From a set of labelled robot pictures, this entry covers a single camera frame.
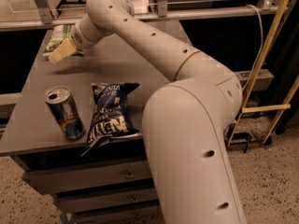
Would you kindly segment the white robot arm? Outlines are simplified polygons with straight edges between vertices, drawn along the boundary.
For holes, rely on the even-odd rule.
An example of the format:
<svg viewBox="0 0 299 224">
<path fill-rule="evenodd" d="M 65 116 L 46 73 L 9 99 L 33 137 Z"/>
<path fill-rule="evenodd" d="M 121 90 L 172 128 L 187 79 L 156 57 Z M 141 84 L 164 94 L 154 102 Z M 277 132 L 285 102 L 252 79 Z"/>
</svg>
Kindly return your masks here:
<svg viewBox="0 0 299 224">
<path fill-rule="evenodd" d="M 203 51 L 135 19 L 130 0 L 87 0 L 68 45 L 75 49 L 116 34 L 167 79 L 148 99 L 144 146 L 165 224 L 247 224 L 223 133 L 242 104 L 242 87 L 225 65 Z"/>
</svg>

